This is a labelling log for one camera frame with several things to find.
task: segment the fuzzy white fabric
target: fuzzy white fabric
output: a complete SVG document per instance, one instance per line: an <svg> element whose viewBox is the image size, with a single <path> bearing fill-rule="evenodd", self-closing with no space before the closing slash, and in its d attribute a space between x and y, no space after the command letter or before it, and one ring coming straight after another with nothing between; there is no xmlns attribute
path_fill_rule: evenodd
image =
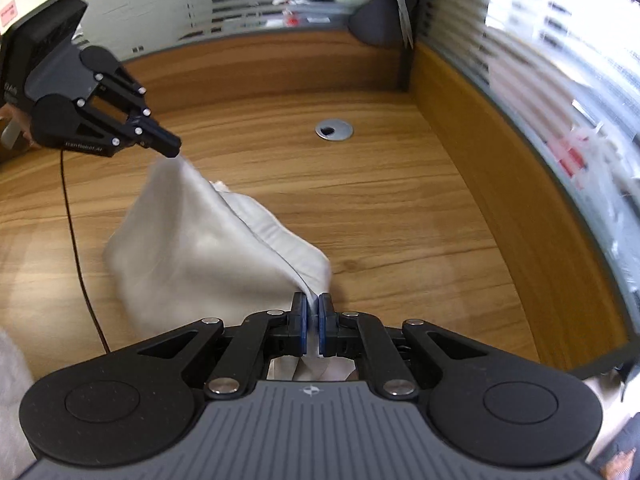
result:
<svg viewBox="0 0 640 480"><path fill-rule="evenodd" d="M286 229L253 198L211 184L185 159L164 158L152 168L139 198L104 251L120 299L144 335L172 330L203 317L226 326L254 312L289 310L305 293L317 314L318 294L329 290L331 267L313 245ZM344 380L353 364L317 356L298 365L281 358L271 378Z"/></svg>
<svg viewBox="0 0 640 480"><path fill-rule="evenodd" d="M18 420L20 401L32 384L22 353L0 329L0 480L12 480L35 460Z"/></svg>

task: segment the red object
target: red object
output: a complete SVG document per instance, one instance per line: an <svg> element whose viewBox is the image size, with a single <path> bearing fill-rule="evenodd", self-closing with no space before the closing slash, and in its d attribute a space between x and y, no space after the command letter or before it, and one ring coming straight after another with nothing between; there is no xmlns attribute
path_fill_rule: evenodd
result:
<svg viewBox="0 0 640 480"><path fill-rule="evenodd" d="M295 14L291 13L291 14L285 15L284 24L287 27L297 27L300 24L300 20Z"/></svg>
<svg viewBox="0 0 640 480"><path fill-rule="evenodd" d="M546 145L569 176L586 168L582 154L565 139L553 139Z"/></svg>

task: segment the metal screw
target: metal screw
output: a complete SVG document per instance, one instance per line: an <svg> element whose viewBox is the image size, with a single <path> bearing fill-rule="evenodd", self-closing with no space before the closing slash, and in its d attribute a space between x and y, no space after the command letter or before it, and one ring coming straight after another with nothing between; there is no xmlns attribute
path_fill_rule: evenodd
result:
<svg viewBox="0 0 640 480"><path fill-rule="evenodd" d="M405 379L391 379L387 381L382 388L395 397L402 397L412 394L415 391L415 384Z"/></svg>
<svg viewBox="0 0 640 480"><path fill-rule="evenodd" d="M207 386L215 394L234 394L238 391L240 383L231 377L218 377L209 381Z"/></svg>

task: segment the black cable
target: black cable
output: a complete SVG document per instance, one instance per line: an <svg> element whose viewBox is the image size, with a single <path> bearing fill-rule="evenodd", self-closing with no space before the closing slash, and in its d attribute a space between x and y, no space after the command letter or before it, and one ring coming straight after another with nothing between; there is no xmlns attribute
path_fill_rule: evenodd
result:
<svg viewBox="0 0 640 480"><path fill-rule="evenodd" d="M107 343L107 339L104 336L104 332L102 331L102 327L100 326L100 322L98 322L98 318L95 317L94 308L91 305L91 301L89 300L89 295L86 293L86 287L84 286L84 279L82 278L82 269L80 268L80 257L78 256L78 245L76 244L76 234L74 233L74 224L71 221L71 211L69 209L69 197L66 194L66 182L65 182L65 150L60 150L60 179L62 179L62 191L65 194L65 207L66 207L66 219L69 221L69 233L71 234L71 243L74 247L74 258L76 259L76 270L78 271L78 281L80 282L80 288L82 289L82 295L84 296L84 302L86 303L87 310L89 311L89 315L94 322L94 326L98 336L100 337L100 341L102 343L102 347L104 348L104 353L108 354L111 352L109 345Z"/></svg>

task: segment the wooden panel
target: wooden panel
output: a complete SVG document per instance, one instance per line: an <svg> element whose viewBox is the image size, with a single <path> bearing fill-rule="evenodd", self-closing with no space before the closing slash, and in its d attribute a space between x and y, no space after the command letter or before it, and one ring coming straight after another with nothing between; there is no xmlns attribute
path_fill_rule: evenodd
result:
<svg viewBox="0 0 640 480"><path fill-rule="evenodd" d="M412 91L498 242L540 360L568 370L625 344L621 300L606 263L522 136L423 45Z"/></svg>
<svg viewBox="0 0 640 480"><path fill-rule="evenodd" d="M127 69L155 112L300 91L393 90L398 49L359 43L347 31L252 34L136 59Z"/></svg>
<svg viewBox="0 0 640 480"><path fill-rule="evenodd" d="M327 142L337 116L355 134ZM253 196L331 260L340 309L386 324L423 317L537 359L518 295L471 193L404 94L334 92L242 100L162 118L211 180ZM140 192L150 152L66 154L88 292L114 348L138 339L101 254ZM0 326L36 376L97 356L76 279L58 174L42 150L0 173Z"/></svg>

